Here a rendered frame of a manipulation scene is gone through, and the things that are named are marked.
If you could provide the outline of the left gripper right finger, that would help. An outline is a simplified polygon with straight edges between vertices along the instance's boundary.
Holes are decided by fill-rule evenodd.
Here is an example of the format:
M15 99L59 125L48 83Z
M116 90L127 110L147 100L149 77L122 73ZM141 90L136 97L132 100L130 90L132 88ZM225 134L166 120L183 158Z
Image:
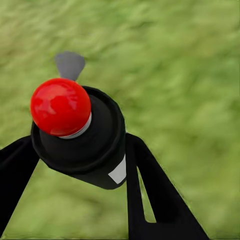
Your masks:
M125 134L129 240L210 240L145 142ZM139 167L156 223L145 220Z

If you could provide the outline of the pesticide atomizer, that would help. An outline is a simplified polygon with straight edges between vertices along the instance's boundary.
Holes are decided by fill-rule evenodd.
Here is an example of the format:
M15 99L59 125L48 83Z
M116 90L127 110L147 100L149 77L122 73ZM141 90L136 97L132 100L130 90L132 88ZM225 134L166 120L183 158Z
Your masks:
M60 78L37 87L30 99L31 139L45 164L104 190L127 181L125 118L117 102L76 80L86 66L77 52L54 58Z

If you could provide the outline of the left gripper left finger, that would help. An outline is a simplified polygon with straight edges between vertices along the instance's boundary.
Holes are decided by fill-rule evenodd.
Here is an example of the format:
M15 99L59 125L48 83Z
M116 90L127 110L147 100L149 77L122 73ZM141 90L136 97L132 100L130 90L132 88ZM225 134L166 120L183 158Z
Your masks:
M31 135L0 150L0 238L39 159Z

